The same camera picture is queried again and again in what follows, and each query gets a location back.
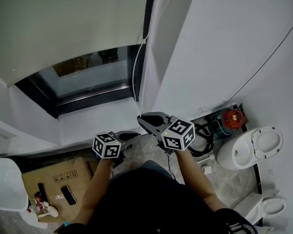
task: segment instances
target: smartphone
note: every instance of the smartphone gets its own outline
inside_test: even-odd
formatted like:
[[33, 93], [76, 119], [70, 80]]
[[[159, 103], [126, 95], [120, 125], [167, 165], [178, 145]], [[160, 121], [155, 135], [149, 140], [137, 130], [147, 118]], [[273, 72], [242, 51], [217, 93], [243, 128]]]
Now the smartphone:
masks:
[[47, 193], [45, 192], [44, 184], [43, 183], [38, 183], [38, 188], [39, 188], [39, 191], [40, 191], [41, 201], [49, 202]]
[[69, 203], [69, 205], [76, 204], [76, 200], [67, 186], [62, 187], [61, 191], [62, 191], [64, 197], [66, 198], [67, 202]]

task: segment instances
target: white toilet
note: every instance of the white toilet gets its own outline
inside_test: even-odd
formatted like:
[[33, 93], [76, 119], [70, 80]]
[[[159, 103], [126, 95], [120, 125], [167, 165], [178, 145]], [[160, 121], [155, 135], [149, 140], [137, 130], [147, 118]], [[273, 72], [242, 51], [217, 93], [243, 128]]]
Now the white toilet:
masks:
[[274, 127], [252, 129], [226, 142], [217, 154], [217, 161], [230, 170], [245, 169], [276, 155], [282, 143], [282, 134]]
[[255, 224], [262, 217], [273, 218], [280, 216], [287, 208], [287, 201], [276, 197], [276, 193], [276, 191], [267, 191], [261, 195], [251, 193], [234, 210], [251, 224]]
[[21, 171], [9, 158], [0, 158], [0, 210], [23, 212], [28, 206], [28, 196]]

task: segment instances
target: bottle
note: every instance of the bottle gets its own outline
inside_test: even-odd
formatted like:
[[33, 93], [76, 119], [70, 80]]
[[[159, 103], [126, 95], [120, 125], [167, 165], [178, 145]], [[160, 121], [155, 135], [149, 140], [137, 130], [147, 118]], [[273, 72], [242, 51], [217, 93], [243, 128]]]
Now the bottle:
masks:
[[43, 210], [45, 208], [45, 205], [43, 204], [43, 202], [39, 202], [35, 205], [31, 205], [28, 209], [27, 209], [27, 212], [29, 213], [42, 213]]

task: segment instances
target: cardboard box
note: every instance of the cardboard box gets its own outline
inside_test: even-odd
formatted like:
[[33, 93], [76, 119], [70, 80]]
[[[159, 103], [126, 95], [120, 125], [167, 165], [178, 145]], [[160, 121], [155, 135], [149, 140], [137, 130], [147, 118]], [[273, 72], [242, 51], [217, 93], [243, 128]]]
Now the cardboard box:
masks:
[[[39, 222], [72, 221], [79, 212], [84, 193], [96, 166], [95, 160], [85, 160], [79, 157], [22, 174], [31, 204], [35, 204], [34, 194], [39, 191], [38, 183], [43, 183], [50, 205], [59, 211], [58, 217], [45, 216], [39, 218]], [[68, 204], [61, 191], [63, 186], [70, 189], [77, 204]]]

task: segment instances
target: window frame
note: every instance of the window frame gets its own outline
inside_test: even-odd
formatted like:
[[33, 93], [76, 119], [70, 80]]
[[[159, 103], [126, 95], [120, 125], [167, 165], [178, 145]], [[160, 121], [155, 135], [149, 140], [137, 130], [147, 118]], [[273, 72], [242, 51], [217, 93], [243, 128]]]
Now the window frame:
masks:
[[[154, 0], [146, 0], [143, 27], [144, 39], [148, 34], [153, 2]], [[129, 80], [122, 80], [105, 85], [104, 89], [93, 88], [88, 91], [77, 92], [74, 95], [66, 96], [64, 98], [57, 98], [54, 91], [37, 73], [26, 77], [25, 79], [15, 83], [15, 85], [54, 118], [58, 118], [60, 115], [80, 109], [133, 97], [132, 79], [134, 81], [136, 99], [139, 101], [146, 45], [143, 44], [141, 47], [137, 58], [135, 74], [134, 77], [132, 77], [133, 65], [137, 57], [139, 47], [140, 45], [128, 46], [128, 72], [130, 72]]]

